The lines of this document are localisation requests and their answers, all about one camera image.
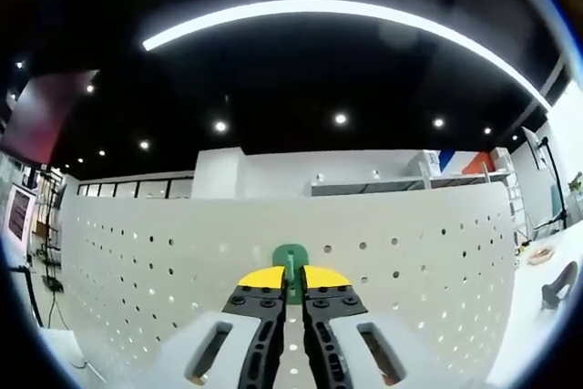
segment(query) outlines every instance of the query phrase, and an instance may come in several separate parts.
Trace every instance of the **gray floor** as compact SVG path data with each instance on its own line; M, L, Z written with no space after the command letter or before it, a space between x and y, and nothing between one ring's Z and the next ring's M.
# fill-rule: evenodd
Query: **gray floor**
M66 329L67 315L66 306L62 304L65 299L64 293L56 294L56 304L50 318L49 313L53 302L53 294L44 285L42 276L45 275L45 265L38 259L33 259L32 283L36 297L36 305L40 312L44 329L39 329L39 335L45 341L49 350L55 358L61 363L61 366L68 372L77 384L84 388L98 389L104 387L104 383L91 371L85 364L82 353L78 350L75 336ZM56 271L56 277L60 280L60 271ZM22 273L13 273L15 288L22 299L22 304L26 309L26 314L30 317L31 327L36 327L36 321L33 316L32 306L26 288L26 279Z

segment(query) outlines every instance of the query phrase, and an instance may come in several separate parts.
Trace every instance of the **black ceiling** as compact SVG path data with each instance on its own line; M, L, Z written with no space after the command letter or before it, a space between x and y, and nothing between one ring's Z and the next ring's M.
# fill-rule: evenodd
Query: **black ceiling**
M81 179L194 169L197 152L363 148L513 148L500 138L531 97L482 58L442 38L348 15L278 15L216 26L151 52L140 42L185 19L264 0L36 0L20 30L26 71L98 70L53 164ZM558 51L526 0L355 0L449 26L541 88ZM567 83L562 73L551 102ZM343 111L349 121L332 123ZM443 117L445 127L432 127ZM212 124L229 122L218 135ZM541 110L525 123L538 128ZM485 136L484 127L493 129ZM142 139L150 141L145 152ZM104 149L105 157L97 152ZM77 163L83 158L84 163Z

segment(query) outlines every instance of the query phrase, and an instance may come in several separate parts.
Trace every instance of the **green object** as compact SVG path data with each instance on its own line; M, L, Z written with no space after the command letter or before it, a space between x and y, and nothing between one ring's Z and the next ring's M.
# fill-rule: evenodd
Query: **green object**
M285 266L285 281L287 283L287 303L300 305L302 303L302 276L300 268L308 261L308 251L297 243L286 243L275 249L271 257L273 266Z

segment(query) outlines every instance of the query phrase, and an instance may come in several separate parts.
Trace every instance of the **ceiling light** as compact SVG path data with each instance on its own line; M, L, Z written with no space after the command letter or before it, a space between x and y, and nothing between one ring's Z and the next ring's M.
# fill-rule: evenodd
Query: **ceiling light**
M365 17L378 18L389 22L395 22L406 26L423 29L426 32L446 38L466 49L481 56L485 60L494 64L500 70L506 72L522 88L524 88L538 103L546 110L550 110L550 104L538 92L538 90L528 80L520 75L516 69L510 66L500 56L494 52L479 45L476 41L463 36L458 32L439 25L436 22L422 18L418 15L399 11L386 6L362 4L346 0L275 0L270 2L259 2L256 4L234 6L223 9L215 13L203 15L194 18L180 25L173 26L159 34L148 38L142 42L146 50L152 50L162 46L181 36L193 32L221 25L224 23L234 22L245 18L259 17L266 15L293 14L293 13L328 13L328 14L346 14L360 15Z
M336 122L336 125L343 125L346 123L346 115L343 113L338 113L336 116L334 116L334 121Z
M217 132L225 132L227 130L227 124L223 121L218 121L215 123L215 131Z

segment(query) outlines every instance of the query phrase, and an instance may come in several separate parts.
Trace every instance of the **white table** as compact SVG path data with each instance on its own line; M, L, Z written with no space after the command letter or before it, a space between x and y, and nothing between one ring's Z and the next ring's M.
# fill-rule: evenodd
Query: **white table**
M527 264L528 257L537 249L555 248L553 257L538 266ZM506 333L500 351L487 381L500 387L508 387L538 357L551 335L569 310L571 300L561 303L556 311L541 311L541 287L553 282L571 261L579 265L583 261L583 221L534 242L520 255L520 267L516 271L514 295Z

